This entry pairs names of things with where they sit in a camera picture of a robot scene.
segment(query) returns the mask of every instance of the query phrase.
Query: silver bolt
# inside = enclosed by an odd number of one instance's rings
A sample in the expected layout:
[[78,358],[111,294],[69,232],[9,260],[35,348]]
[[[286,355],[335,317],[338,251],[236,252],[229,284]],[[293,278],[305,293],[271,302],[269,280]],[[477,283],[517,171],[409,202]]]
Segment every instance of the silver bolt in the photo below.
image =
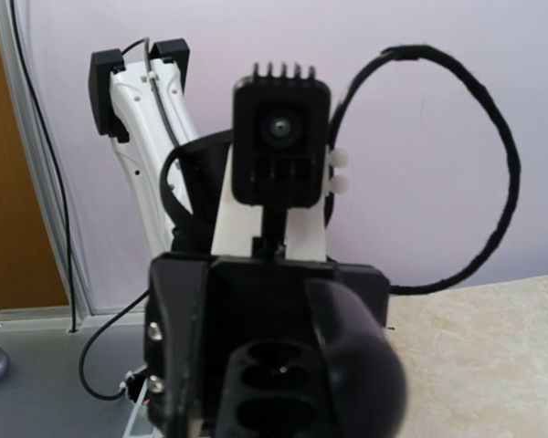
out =
[[163,380],[157,376],[150,376],[148,378],[148,389],[152,394],[160,394],[164,392]]
[[151,322],[148,326],[148,337],[156,342],[163,340],[163,333],[157,323]]
[[284,118],[276,118],[270,124],[270,132],[274,137],[279,139],[289,135],[291,129],[292,125],[289,120]]

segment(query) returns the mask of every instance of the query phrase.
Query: white wall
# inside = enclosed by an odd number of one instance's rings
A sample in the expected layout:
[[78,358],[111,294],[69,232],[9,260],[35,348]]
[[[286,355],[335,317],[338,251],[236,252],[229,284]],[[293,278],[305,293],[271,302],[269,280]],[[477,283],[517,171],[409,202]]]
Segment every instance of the white wall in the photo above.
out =
[[[148,261],[127,183],[90,114],[90,52],[144,35],[187,39],[186,96],[202,133],[230,126],[232,86],[254,61],[313,64],[336,98],[387,46],[448,51],[497,100],[523,164],[511,230],[469,283],[548,274],[548,0],[20,0],[18,7],[96,308],[119,308],[140,294]],[[448,73],[424,63],[382,70],[355,99],[339,146],[353,157],[353,189],[338,201],[332,256],[416,284],[452,274],[482,247],[504,201],[504,154]]]

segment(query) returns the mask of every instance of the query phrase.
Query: gray surface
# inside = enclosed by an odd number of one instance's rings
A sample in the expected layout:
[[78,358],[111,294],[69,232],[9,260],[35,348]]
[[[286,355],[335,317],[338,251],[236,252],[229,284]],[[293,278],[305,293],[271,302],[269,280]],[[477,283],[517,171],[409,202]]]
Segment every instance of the gray surface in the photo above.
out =
[[[0,438],[121,437],[132,405],[94,400],[79,384],[79,354],[93,331],[0,333],[12,362],[0,382]],[[141,365],[142,328],[110,328],[93,345],[86,373],[96,391],[111,394]]]

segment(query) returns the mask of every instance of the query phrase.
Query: marble surface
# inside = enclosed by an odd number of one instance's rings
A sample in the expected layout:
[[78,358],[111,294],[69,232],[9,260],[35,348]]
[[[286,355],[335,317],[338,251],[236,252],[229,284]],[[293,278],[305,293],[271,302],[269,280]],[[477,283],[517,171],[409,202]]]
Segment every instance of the marble surface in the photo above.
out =
[[401,438],[548,438],[548,276],[391,300]]

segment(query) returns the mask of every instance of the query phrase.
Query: wooden door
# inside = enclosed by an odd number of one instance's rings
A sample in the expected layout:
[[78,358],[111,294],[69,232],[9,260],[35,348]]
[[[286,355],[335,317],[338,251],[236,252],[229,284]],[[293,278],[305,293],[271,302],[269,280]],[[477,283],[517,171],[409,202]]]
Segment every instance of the wooden door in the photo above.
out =
[[0,56],[0,308],[67,303],[30,180]]

